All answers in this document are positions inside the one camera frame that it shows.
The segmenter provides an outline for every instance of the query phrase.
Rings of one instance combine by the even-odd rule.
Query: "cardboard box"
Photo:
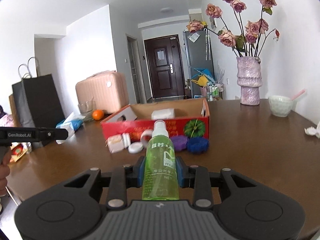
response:
[[[208,102],[203,98],[127,105],[101,121],[103,135],[107,140],[113,135],[129,133],[132,142],[140,141],[144,130],[153,129],[152,112],[167,108],[174,108],[176,116],[164,120],[170,137],[187,135],[209,139],[210,112]]]

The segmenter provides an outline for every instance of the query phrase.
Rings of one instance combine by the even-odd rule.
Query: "ceramic vase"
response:
[[[259,87],[262,86],[261,66],[258,57],[237,57],[240,102],[247,106],[260,104]]]

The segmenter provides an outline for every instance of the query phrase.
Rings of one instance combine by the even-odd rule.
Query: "white bowl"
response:
[[[288,97],[271,96],[268,97],[270,109],[273,115],[286,117],[291,111],[293,101]]]

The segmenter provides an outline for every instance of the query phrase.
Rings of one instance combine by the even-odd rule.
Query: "green bottle on rack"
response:
[[[179,186],[173,143],[164,121],[156,121],[148,143],[142,200],[178,200]]]

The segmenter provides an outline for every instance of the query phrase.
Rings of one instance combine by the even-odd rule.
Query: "pink suitcase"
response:
[[[104,71],[76,84],[80,104],[94,100],[96,108],[112,114],[129,104],[125,76],[116,71]]]

